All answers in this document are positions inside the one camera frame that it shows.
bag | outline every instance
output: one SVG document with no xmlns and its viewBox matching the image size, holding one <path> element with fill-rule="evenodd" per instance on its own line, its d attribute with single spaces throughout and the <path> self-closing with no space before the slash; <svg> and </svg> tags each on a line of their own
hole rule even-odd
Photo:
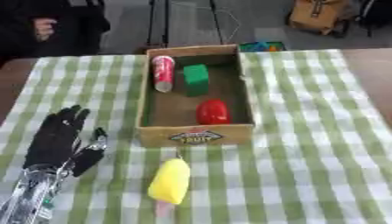
<svg viewBox="0 0 392 224">
<path fill-rule="evenodd" d="M 297 0 L 288 22 L 293 28 L 327 35 L 343 21 L 342 31 L 339 34 L 345 35 L 349 22 L 340 19 L 340 15 L 347 5 L 348 0 Z"/>
<path fill-rule="evenodd" d="M 360 26 L 372 36 L 373 28 L 380 28 L 392 23 L 392 0 L 366 0 L 360 7 Z"/>
</svg>

yellow sponge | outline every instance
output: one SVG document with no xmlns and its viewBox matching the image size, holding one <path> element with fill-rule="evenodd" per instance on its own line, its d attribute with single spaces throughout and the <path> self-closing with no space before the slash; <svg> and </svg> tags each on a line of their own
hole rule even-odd
<svg viewBox="0 0 392 224">
<path fill-rule="evenodd" d="M 191 169 L 182 159 L 166 161 L 152 181 L 148 194 L 154 200 L 162 200 L 174 205 L 181 204 L 189 186 Z"/>
</svg>

floor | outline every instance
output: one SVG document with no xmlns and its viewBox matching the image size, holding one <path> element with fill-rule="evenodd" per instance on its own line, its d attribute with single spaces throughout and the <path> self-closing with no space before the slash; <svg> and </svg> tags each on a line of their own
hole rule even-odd
<svg viewBox="0 0 392 224">
<path fill-rule="evenodd" d="M 107 0 L 106 16 L 112 30 L 105 34 L 105 53 L 135 53 L 145 46 L 150 14 L 150 0 Z M 257 40 L 283 41 L 291 50 L 354 49 L 392 46 L 392 27 L 385 27 L 368 38 L 365 30 L 354 24 L 346 38 L 336 39 L 291 29 L 284 18 L 294 0 L 214 0 L 225 43 Z M 352 0 L 354 9 L 357 4 Z M 156 0 L 152 44 L 162 43 L 164 2 Z M 210 0 L 171 1 L 169 46 L 217 45 L 220 43 Z"/>
</svg>

green cube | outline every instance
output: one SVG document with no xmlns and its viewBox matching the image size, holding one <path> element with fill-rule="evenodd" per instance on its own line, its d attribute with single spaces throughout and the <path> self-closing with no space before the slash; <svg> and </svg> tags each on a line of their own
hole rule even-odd
<svg viewBox="0 0 392 224">
<path fill-rule="evenodd" d="M 186 95 L 189 97 L 208 93 L 208 70 L 205 65 L 184 67 Z"/>
</svg>

red ball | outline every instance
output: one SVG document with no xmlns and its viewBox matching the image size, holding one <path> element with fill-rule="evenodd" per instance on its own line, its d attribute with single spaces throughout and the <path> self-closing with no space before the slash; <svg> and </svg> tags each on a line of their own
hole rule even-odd
<svg viewBox="0 0 392 224">
<path fill-rule="evenodd" d="M 228 106 L 221 100 L 209 100 L 201 103 L 196 110 L 197 121 L 202 125 L 229 124 Z"/>
</svg>

